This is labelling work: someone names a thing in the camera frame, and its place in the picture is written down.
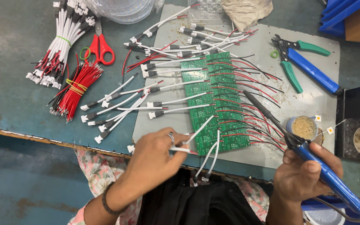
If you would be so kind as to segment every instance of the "blue-green table surface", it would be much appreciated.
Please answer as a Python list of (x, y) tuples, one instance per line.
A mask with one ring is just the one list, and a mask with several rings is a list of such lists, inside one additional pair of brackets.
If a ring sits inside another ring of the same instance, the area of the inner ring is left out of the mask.
[[(94, 137), (99, 135), (99, 130), (83, 124), (80, 120), (80, 116), (85, 112), (78, 109), (73, 121), (69, 123), (65, 123), (64, 118), (60, 116), (49, 114), (49, 107), (45, 105), (57, 93), (57, 89), (36, 85), (25, 78), (28, 72), (34, 70), (30, 63), (37, 62), (44, 56), (55, 37), (56, 24), (52, 2), (52, 0), (0, 0), (0, 130), (128, 153), (127, 146), (132, 143), (131, 137), (137, 112), (130, 113), (123, 120), (125, 126), (118, 126), (106, 140), (97, 144)], [(167, 0), (166, 3), (187, 6), (186, 0)], [(318, 32), (320, 13), (325, 8), (321, 1), (273, 1), (273, 7), (271, 14), (259, 23), (337, 39)], [(115, 52), (116, 61), (111, 66), (103, 66), (105, 69), (103, 76), (87, 90), (79, 105), (100, 99), (122, 82), (120, 71), (128, 51), (123, 43), (128, 42), (133, 35), (143, 32), (151, 24), (158, 22), (159, 19), (160, 14), (156, 13), (152, 13), (147, 19), (133, 25), (121, 25), (103, 19), (103, 34)], [(74, 53), (80, 53), (82, 47), (89, 46), (93, 34), (93, 31), (86, 33), (70, 50), (68, 62), (71, 71), (76, 67)], [(142, 41), (143, 44), (153, 45), (154, 37), (144, 38)], [(338, 82), (340, 86), (347, 89), (358, 87), (360, 86), (360, 43), (338, 41), (341, 48)], [(143, 52), (134, 51), (128, 65), (139, 61), (135, 56), (141, 59), (145, 57)], [(137, 76), (124, 90), (133, 90), (143, 85), (142, 76)], [(87, 113), (96, 112), (99, 109), (100, 107), (97, 107), (97, 109), (88, 110)], [(113, 115), (115, 113), (107, 113), (98, 119), (107, 119)], [(190, 155), (184, 164), (199, 167), (202, 160), (202, 157)], [(344, 165), (347, 166), (345, 169), (348, 171), (345, 175), (347, 184), (360, 196), (360, 164), (345, 162)], [(264, 180), (272, 179), (275, 172), (270, 168), (224, 160), (217, 162), (215, 170), (239, 176), (252, 175), (254, 178)]]

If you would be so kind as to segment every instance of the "circuit board panel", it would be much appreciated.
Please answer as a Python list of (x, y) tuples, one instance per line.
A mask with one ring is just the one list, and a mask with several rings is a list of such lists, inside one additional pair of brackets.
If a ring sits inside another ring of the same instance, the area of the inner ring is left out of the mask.
[[(246, 134), (246, 129), (244, 128), (245, 125), (243, 123), (229, 122), (232, 120), (242, 120), (243, 115), (241, 113), (234, 111), (218, 112), (218, 110), (242, 111), (242, 109), (240, 109), (241, 106), (237, 104), (237, 103), (241, 103), (240, 96), (235, 95), (237, 94), (237, 91), (228, 88), (213, 88), (213, 87), (230, 87), (237, 89), (237, 84), (235, 81), (236, 78), (233, 74), (219, 74), (219, 75), (210, 76), (217, 73), (233, 72), (232, 70), (229, 70), (233, 68), (231, 65), (223, 64), (223, 63), (210, 64), (213, 62), (225, 62), (231, 64), (230, 59), (229, 58), (225, 59), (226, 57), (230, 57), (229, 52), (210, 54), (210, 55), (206, 55), (206, 59), (181, 63), (182, 69), (208, 68), (208, 70), (183, 72), (184, 82), (193, 81), (193, 80), (210, 80), (210, 82), (185, 85), (187, 97), (197, 95), (203, 92), (210, 92), (210, 94), (189, 99), (188, 106), (214, 104), (208, 107), (190, 109), (190, 117), (194, 131), (198, 130), (211, 115), (218, 116), (218, 117), (214, 117), (204, 127), (204, 129), (195, 137), (197, 152), (199, 155), (206, 155), (209, 149), (217, 141), (217, 129), (219, 127), (221, 131), (221, 135), (238, 134), (238, 133)], [(222, 133), (223, 131), (230, 129), (236, 129), (236, 130)], [(225, 137), (221, 137), (220, 140), (221, 142), (219, 146), (219, 152), (250, 146), (249, 136), (247, 135), (225, 136)]]

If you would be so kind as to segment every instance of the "plastic bag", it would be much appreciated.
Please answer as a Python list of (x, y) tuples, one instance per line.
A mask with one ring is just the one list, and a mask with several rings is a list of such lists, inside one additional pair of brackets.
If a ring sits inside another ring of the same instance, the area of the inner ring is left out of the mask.
[(158, 12), (165, 0), (87, 0), (87, 6), (97, 16), (116, 23), (133, 24), (142, 21), (155, 8)]

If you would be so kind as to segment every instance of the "floral clothing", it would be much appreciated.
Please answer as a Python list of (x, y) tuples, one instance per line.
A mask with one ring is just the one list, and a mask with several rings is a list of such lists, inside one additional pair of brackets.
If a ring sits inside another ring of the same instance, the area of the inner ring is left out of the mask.
[[(94, 197), (102, 194), (105, 188), (111, 182), (116, 181), (127, 169), (127, 164), (122, 158), (79, 149), (75, 149), (74, 151), (77, 155), (77, 161), (79, 162), (79, 166), (82, 169), (86, 178), (88, 179), (88, 186)], [(232, 179), (228, 177), (225, 177), (224, 179), (237, 184), (258, 218), (261, 221), (265, 221), (269, 207), (269, 197), (263, 191), (263, 189), (253, 182)], [(204, 185), (202, 181), (198, 181), (198, 184)], [(132, 202), (126, 209), (126, 211), (120, 215), (116, 222), (116, 225), (137, 224), (138, 214), (140, 213), (141, 208), (141, 202), (142, 197)], [(68, 225), (85, 225), (85, 207), (86, 206), (82, 207), (77, 212), (76, 216), (69, 221)]]

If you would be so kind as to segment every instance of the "silver ring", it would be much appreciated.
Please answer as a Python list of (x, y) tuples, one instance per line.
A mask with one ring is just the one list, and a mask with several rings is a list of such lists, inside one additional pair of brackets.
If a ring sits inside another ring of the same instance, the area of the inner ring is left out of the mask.
[(173, 132), (169, 132), (167, 135), (172, 139), (172, 144), (174, 144)]

